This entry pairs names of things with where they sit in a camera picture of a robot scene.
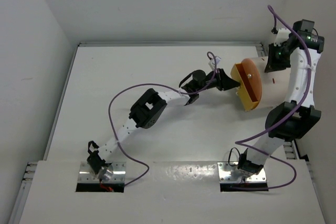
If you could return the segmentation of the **yellow drawer with gold knob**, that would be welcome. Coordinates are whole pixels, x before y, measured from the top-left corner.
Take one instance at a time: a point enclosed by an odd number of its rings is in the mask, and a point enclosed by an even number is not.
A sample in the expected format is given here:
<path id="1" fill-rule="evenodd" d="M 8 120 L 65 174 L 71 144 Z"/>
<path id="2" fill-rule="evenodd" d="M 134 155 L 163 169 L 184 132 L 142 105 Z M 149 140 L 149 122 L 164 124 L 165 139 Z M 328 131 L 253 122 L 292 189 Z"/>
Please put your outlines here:
<path id="1" fill-rule="evenodd" d="M 260 103 L 259 102 L 254 102 L 250 95 L 249 92 L 246 88 L 246 81 L 247 78 L 245 76 L 245 72 L 243 70 L 242 63 L 237 63 L 234 64 L 231 70 L 231 78 L 238 81 L 240 83 L 240 87 L 237 88 L 237 95 L 240 98 L 244 110 L 245 111 L 251 111 L 257 107 L 257 105 Z"/>

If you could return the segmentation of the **orange drawer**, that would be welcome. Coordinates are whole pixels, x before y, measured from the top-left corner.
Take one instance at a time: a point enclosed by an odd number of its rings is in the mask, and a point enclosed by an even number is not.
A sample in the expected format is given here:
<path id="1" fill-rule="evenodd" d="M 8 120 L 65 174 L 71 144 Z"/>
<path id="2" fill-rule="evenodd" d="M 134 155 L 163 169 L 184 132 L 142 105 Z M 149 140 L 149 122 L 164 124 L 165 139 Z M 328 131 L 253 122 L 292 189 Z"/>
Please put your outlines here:
<path id="1" fill-rule="evenodd" d="M 246 88 L 254 102 L 259 102 L 262 95 L 261 77 L 258 68 L 259 64 L 259 58 L 246 58 L 242 61 L 243 70 L 247 78 Z"/>

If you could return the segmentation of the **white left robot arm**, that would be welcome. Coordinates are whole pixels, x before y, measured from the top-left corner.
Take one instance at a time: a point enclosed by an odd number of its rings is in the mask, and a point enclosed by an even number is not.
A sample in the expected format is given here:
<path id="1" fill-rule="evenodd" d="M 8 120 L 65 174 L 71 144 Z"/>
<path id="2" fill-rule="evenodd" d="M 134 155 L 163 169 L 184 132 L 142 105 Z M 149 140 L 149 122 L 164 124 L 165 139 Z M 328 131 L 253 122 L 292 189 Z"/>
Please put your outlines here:
<path id="1" fill-rule="evenodd" d="M 108 164 L 109 155 L 126 140 L 132 133 L 139 129 L 152 127 L 167 106 L 190 105 L 199 98 L 201 91 L 216 88 L 227 91 L 238 88 L 240 83 L 230 78 L 223 69 L 215 69 L 206 74 L 203 70 L 194 70 L 179 83 L 178 89 L 171 88 L 169 92 L 157 92 L 153 88 L 147 89 L 131 106 L 128 119 L 113 131 L 113 138 L 104 146 L 98 146 L 94 141 L 88 143 L 94 151 L 88 149 L 87 158 L 93 174 L 100 181 L 107 181 L 113 175 L 113 170 Z"/>

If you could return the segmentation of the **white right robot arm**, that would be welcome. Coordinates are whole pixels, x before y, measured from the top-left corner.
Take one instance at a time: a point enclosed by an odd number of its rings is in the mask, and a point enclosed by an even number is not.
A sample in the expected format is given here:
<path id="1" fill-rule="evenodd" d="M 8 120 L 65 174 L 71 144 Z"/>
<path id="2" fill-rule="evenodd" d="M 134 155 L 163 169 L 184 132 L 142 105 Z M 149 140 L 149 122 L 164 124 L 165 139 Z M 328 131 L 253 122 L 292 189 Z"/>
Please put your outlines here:
<path id="1" fill-rule="evenodd" d="M 241 154 L 236 169 L 244 177 L 259 174 L 273 152 L 285 142 L 302 138 L 321 118 L 314 107 L 313 86 L 324 37 L 313 30 L 314 22 L 302 19 L 286 37 L 278 33 L 269 45 L 265 72 L 290 69 L 288 90 L 283 103 L 269 112 L 264 134 Z"/>

